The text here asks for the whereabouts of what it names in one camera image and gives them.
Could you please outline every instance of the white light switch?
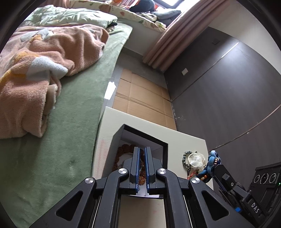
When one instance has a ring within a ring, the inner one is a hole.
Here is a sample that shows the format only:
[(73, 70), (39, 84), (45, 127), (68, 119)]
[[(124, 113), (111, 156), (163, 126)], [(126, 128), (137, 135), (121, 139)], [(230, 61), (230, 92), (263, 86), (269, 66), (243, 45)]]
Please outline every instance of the white light switch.
[(184, 68), (184, 70), (182, 71), (182, 75), (186, 75), (187, 72), (188, 72), (188, 70), (186, 68)]

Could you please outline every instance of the gray pillow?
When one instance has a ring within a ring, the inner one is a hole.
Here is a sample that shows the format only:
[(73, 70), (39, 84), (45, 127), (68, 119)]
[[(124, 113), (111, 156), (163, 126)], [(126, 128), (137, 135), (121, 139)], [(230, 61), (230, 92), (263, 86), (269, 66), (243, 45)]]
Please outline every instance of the gray pillow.
[(171, 18), (173, 16), (177, 17), (182, 12), (180, 10), (176, 10), (176, 9), (163, 9), (161, 11), (155, 11), (155, 12), (151, 12), (151, 13), (154, 14), (158, 19), (164, 20), (164, 19)]

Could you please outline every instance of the silver screw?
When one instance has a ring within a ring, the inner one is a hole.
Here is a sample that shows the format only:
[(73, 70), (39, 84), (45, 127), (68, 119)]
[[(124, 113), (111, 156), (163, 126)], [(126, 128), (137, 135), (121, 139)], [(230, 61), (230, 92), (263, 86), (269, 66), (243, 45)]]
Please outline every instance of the silver screw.
[(91, 184), (91, 183), (93, 183), (94, 182), (94, 179), (92, 178), (92, 177), (87, 177), (86, 179), (85, 179), (85, 183), (86, 184)]
[(167, 172), (167, 170), (165, 170), (164, 168), (160, 168), (160, 169), (158, 170), (158, 172), (159, 172), (160, 174), (165, 174), (165, 173)]
[(200, 179), (198, 177), (191, 178), (191, 182), (194, 184), (198, 184), (200, 182)]
[(125, 174), (125, 173), (127, 172), (127, 169), (121, 168), (121, 169), (118, 170), (118, 172), (119, 172), (120, 174)]

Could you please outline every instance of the pink blanket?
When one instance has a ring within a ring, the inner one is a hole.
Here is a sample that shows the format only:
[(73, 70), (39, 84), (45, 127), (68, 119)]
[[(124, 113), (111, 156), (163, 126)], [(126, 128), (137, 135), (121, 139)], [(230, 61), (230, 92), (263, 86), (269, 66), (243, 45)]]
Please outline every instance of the pink blanket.
[(42, 137), (59, 79), (94, 64), (108, 32), (95, 25), (20, 27), (0, 55), (0, 138)]

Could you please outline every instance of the green bedsheet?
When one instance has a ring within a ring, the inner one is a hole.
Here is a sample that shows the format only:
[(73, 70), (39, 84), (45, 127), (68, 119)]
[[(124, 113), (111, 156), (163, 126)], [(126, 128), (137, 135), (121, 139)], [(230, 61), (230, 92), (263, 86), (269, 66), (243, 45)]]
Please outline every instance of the green bedsheet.
[(91, 176), (103, 97), (132, 28), (118, 23), (101, 59), (72, 77), (42, 138), (0, 140), (0, 201), (18, 228), (29, 227), (84, 178)]

